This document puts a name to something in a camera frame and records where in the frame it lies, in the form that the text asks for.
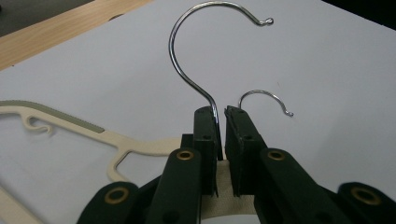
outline large metal hook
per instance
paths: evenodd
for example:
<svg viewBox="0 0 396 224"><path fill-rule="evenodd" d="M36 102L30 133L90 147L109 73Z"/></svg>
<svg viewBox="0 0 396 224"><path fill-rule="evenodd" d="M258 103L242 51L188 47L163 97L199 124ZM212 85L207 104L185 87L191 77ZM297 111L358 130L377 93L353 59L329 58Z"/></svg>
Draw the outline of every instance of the large metal hook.
<svg viewBox="0 0 396 224"><path fill-rule="evenodd" d="M193 82L191 79L189 79L186 74L183 72L181 69L180 65L177 62L176 55L175 55L175 37L177 34L177 30L180 27L180 25L183 23L184 20L186 20L192 13L205 8L205 7L230 7L233 8L245 16L247 16L248 19L250 19L254 24L258 26L266 26L266 25L272 25L274 23L274 20L272 18L269 18L265 21L259 21L256 17L254 17L249 11L247 11L244 7L241 7L235 3L230 3L230 2L222 2L222 1L215 1L215 2L205 2L202 4L199 4L195 7L190 8L188 11L186 11L176 22L172 33L169 37L169 54L172 60L173 66L176 68L178 74L183 78L184 81L186 81L191 87L193 87L195 90L197 90L201 95L203 95L206 100L210 103L210 106L212 108L212 113L214 120L216 122L216 132L217 132L217 137L218 137L218 142L221 145L221 139L220 139L220 128L219 128L219 114L218 114L218 109L216 107L215 100L213 97L207 93L204 89L202 89L200 86L198 86L195 82Z"/></svg>
<svg viewBox="0 0 396 224"><path fill-rule="evenodd" d="M241 109L241 107L242 107L242 101L244 100L244 98L247 97L247 96L249 96L250 94L254 94L254 93L262 93L262 94L271 96L272 98L274 98L274 99L280 104L280 107L282 107L283 113L285 113L285 115L287 115L287 116L289 116L289 117L293 117L293 116L294 116L294 113L289 112L289 111L286 109L285 104L283 104L283 102L280 100L280 98L277 97L276 95L272 94L272 93L269 92L269 91L255 90L255 91L248 91L248 92L246 92L246 93L243 94L243 95L241 96L241 98L239 99L238 107Z"/></svg>

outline metal hook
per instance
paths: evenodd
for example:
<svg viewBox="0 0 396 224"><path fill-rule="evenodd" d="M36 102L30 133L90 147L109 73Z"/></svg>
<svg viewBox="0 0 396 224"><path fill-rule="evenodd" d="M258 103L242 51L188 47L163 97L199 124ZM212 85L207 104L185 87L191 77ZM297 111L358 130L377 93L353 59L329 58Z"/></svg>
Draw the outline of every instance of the metal hook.
<svg viewBox="0 0 396 224"><path fill-rule="evenodd" d="M289 116L289 117L293 117L293 116L294 116L294 113L289 112L289 111L286 109L285 104L283 104L283 102L280 100L280 98L277 97L276 95L272 94L272 93L269 92L269 91L261 91L261 90L248 91L247 93L245 93L245 94L243 94L243 95L241 96L241 99L239 99L238 107L241 109L242 101L244 100L244 98L247 97L247 96L249 96L250 94L254 94L254 93L262 93L262 94L271 96L272 98L274 98L274 99L280 104L280 107L282 107L283 113L285 113L285 115L287 115L287 116Z"/></svg>
<svg viewBox="0 0 396 224"><path fill-rule="evenodd" d="M272 18L269 18L265 21L259 21L256 17L254 17L249 11L247 11L244 7L241 7L235 3L230 3L230 2L222 2L222 1L215 1L215 2L205 2L202 4L199 4L195 7L190 8L188 11L186 11L176 22L171 35L169 37L169 54L172 60L172 64L173 66L176 68L178 74L183 78L184 81L186 81L191 87L193 87L195 90L197 90L199 93L201 93L201 95L203 95L206 100L210 103L210 106L212 107L212 113L213 113L213 117L215 119L216 122L216 132L217 132L217 136L218 136L218 142L219 144L221 144L221 140L220 140L220 128L219 128L219 114L218 114L218 109L216 107L216 103L215 100L213 99L213 97L207 93L206 91L204 91L204 89L202 89L200 86L198 86L195 82L193 82L191 79L189 79L186 74L183 72L183 70L181 69L180 65L177 62L176 59L176 55L175 55L175 37L177 34L177 30L180 27L180 25L183 23L184 20L186 20L192 13L205 8L205 7L230 7L233 8L239 12L241 12L242 14L244 14L245 16L247 16L254 24L258 25L258 26L265 26L265 25L272 25L274 23L274 20Z"/></svg>

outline wooden surface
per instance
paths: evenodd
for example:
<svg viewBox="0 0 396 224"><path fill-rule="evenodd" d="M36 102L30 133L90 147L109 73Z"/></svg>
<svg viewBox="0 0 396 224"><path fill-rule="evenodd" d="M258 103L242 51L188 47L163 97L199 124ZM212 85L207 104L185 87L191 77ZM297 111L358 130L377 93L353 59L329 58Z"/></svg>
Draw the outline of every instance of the wooden surface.
<svg viewBox="0 0 396 224"><path fill-rule="evenodd" d="M91 30L151 0L94 0L0 38L0 70Z"/></svg>

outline brass rivet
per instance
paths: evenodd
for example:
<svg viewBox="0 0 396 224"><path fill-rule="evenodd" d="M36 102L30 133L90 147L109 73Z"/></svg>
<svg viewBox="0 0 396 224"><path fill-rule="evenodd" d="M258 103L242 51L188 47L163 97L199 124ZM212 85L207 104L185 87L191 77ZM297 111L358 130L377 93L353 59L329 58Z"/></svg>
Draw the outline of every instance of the brass rivet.
<svg viewBox="0 0 396 224"><path fill-rule="evenodd" d="M274 161L285 160L285 154L283 154L281 151L270 151L268 152L268 157L273 159Z"/></svg>
<svg viewBox="0 0 396 224"><path fill-rule="evenodd" d="M177 153L177 158L182 161L191 160L194 157L194 154L188 150L179 151Z"/></svg>
<svg viewBox="0 0 396 224"><path fill-rule="evenodd" d="M117 192L121 193L120 197L118 197L118 198L111 197L111 194L117 193ZM125 201L125 199L128 198L128 195L129 195L129 190L127 188L125 188L125 187L117 187L117 188L114 188L114 189L110 190L106 194L105 202L109 203L109 204L122 203L123 201Z"/></svg>
<svg viewBox="0 0 396 224"><path fill-rule="evenodd" d="M355 199L370 205L380 205L381 198L369 189L354 187L350 191Z"/></svg>

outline white surface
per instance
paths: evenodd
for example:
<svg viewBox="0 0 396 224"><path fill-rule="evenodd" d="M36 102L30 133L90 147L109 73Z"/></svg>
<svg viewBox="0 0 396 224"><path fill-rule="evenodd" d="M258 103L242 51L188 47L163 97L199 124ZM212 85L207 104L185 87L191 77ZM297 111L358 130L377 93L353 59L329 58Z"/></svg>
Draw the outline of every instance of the white surface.
<svg viewBox="0 0 396 224"><path fill-rule="evenodd" d="M192 132L205 99L185 84L167 51L178 17L197 1L155 1L0 72L1 100L38 102L141 140ZM322 186L372 185L396 200L396 32L321 1L235 1L271 27L222 7L192 15L176 53L221 112L243 103L269 147L290 152ZM220 113L224 138L225 117ZM0 183L46 223L73 223L108 184L115 150L62 129L25 131L0 117ZM128 156L121 172L142 186L165 158Z"/></svg>

